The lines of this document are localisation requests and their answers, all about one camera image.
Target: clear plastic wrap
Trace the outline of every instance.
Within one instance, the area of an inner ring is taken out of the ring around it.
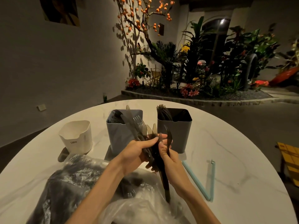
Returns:
[[[26,223],[64,224],[92,189],[107,164],[108,161],[85,155],[69,155],[61,169],[51,169],[52,173],[55,172],[48,178]],[[2,198],[0,208],[12,203],[18,196],[26,195],[44,178],[45,174],[37,176],[29,184]],[[179,223],[183,216],[179,197],[171,188],[171,203],[168,204],[163,194],[162,182],[157,174],[137,169],[122,179],[98,223]]]

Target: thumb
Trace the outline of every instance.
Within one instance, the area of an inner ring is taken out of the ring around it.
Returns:
[[[140,147],[141,148],[149,148],[149,147],[152,147],[157,141],[158,141],[158,137],[155,137],[151,140],[148,140],[148,141],[142,141],[142,142],[139,142],[140,143]]]
[[[165,146],[163,144],[163,142],[160,142],[159,143],[159,153],[160,153],[161,158],[163,159],[164,162],[172,161],[171,158],[168,156],[166,150],[167,150],[167,146]]]

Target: marble table top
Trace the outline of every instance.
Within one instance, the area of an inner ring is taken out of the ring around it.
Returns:
[[[83,110],[29,142],[0,174],[0,223],[24,223],[30,216],[47,177],[62,165],[57,161],[64,148],[58,131],[65,123],[89,120],[93,147],[88,155],[104,159],[110,145],[106,120],[111,110],[125,109],[126,105],[142,109],[144,121],[151,126],[157,122],[159,104],[188,109],[193,122],[185,159],[205,187],[209,185],[211,159],[216,162],[214,201],[207,204],[222,224],[297,223],[290,197],[275,169],[241,132],[202,110],[146,99],[106,103]],[[188,209],[185,216],[195,223]]]

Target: right hand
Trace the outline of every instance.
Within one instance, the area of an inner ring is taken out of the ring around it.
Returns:
[[[169,149],[170,157],[167,155],[167,146],[159,143],[159,152],[165,165],[165,172],[170,184],[176,190],[176,193],[184,198],[186,193],[194,188],[190,182],[187,173],[178,157],[178,153]]]

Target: dark gray cutlery holder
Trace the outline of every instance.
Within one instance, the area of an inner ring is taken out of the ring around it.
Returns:
[[[120,110],[124,115],[126,115],[127,110]],[[143,111],[142,110],[131,110],[133,117],[140,116],[142,119]],[[134,140],[134,136],[131,131],[125,124],[120,123],[108,123],[108,120],[114,115],[112,111],[106,120],[107,130],[111,145],[111,151],[114,155],[118,155],[131,140]]]
[[[178,113],[182,112],[184,109],[168,108],[168,110],[171,116],[174,117]],[[158,118],[158,123],[157,123],[158,133],[167,134],[164,125],[168,127],[173,139],[173,143],[171,144],[171,149],[180,154],[185,152],[185,148],[186,148],[186,144],[187,144],[187,140],[188,140],[191,124],[192,124],[192,118],[188,110],[185,109],[185,111],[187,113],[185,114],[185,117],[180,121],[177,122],[165,121],[165,120],[160,120]]]

